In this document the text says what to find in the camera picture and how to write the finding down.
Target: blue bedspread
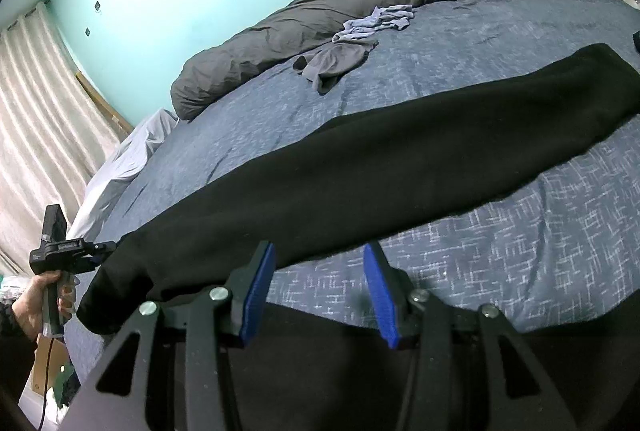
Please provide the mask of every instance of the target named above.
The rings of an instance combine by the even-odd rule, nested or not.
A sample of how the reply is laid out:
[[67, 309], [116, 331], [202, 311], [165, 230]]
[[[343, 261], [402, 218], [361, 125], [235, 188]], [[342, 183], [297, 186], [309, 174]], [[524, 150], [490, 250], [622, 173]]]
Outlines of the blue bedspread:
[[[224, 96], [190, 124], [180, 122], [124, 192], [98, 239], [117, 240], [208, 182], [337, 115], [522, 75], [596, 42], [640, 70], [632, 41], [639, 29], [640, 11], [620, 0], [423, 6], [403, 32], [379, 32], [380, 44], [367, 62], [325, 96], [289, 61]], [[459, 306], [494, 302], [524, 331], [600, 315], [640, 286], [639, 207], [636, 117], [508, 198], [382, 245], [416, 284]], [[91, 276], [81, 278], [80, 295]], [[361, 249], [277, 271], [269, 301], [375, 326]], [[102, 338], [74, 320], [66, 342], [82, 381]]]

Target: finger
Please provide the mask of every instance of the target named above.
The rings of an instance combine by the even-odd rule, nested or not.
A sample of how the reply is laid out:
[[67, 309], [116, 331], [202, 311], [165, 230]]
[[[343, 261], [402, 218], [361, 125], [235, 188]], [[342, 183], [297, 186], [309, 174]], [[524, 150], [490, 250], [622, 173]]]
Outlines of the finger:
[[70, 314], [76, 311], [74, 304], [69, 299], [58, 299], [58, 307], [61, 311], [64, 310], [66, 312], [69, 312]]
[[69, 285], [66, 285], [65, 287], [62, 287], [62, 289], [60, 289], [60, 297], [69, 299], [70, 301], [74, 302], [76, 301], [76, 289]]
[[66, 324], [72, 317], [73, 314], [60, 310], [60, 322], [62, 322], [62, 324]]
[[33, 282], [40, 287], [45, 287], [55, 283], [58, 279], [60, 279], [60, 270], [49, 270], [35, 276]]

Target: black cable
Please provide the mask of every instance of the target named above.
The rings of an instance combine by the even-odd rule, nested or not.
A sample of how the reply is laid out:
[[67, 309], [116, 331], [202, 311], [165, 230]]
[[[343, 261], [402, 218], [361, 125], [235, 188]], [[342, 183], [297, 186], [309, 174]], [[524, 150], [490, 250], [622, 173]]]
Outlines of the black cable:
[[47, 408], [47, 382], [49, 381], [49, 359], [51, 358], [51, 348], [53, 348], [53, 338], [49, 343], [49, 353], [47, 353], [47, 367], [45, 368], [44, 373], [44, 402], [42, 403], [42, 416], [40, 417], [40, 425], [38, 426], [38, 431], [42, 431], [42, 426], [44, 424], [44, 413]]

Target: bolt head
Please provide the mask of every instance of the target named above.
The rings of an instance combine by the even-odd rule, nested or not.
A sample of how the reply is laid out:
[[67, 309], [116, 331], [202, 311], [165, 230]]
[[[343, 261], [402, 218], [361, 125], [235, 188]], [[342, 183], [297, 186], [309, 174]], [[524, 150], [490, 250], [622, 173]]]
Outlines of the bolt head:
[[229, 290], [223, 286], [216, 286], [209, 290], [209, 297], [212, 301], [223, 301], [229, 297]]
[[416, 303], [426, 303], [429, 300], [429, 291], [424, 288], [415, 288], [411, 290], [411, 300]]
[[158, 310], [158, 305], [156, 305], [153, 301], [145, 301], [138, 307], [138, 311], [143, 316], [150, 316], [152, 314], [155, 314], [156, 310]]
[[480, 307], [480, 311], [484, 317], [489, 319], [495, 319], [500, 314], [500, 310], [496, 305], [492, 305], [491, 303], [487, 303], [486, 305], [482, 305]]

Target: white curtain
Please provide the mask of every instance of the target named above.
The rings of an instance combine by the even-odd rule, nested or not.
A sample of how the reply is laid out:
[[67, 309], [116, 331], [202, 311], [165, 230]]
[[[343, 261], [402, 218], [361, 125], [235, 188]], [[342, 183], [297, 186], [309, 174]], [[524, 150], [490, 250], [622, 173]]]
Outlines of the white curtain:
[[69, 224], [118, 137], [75, 78], [44, 3], [0, 32], [0, 274], [30, 274], [48, 204]]

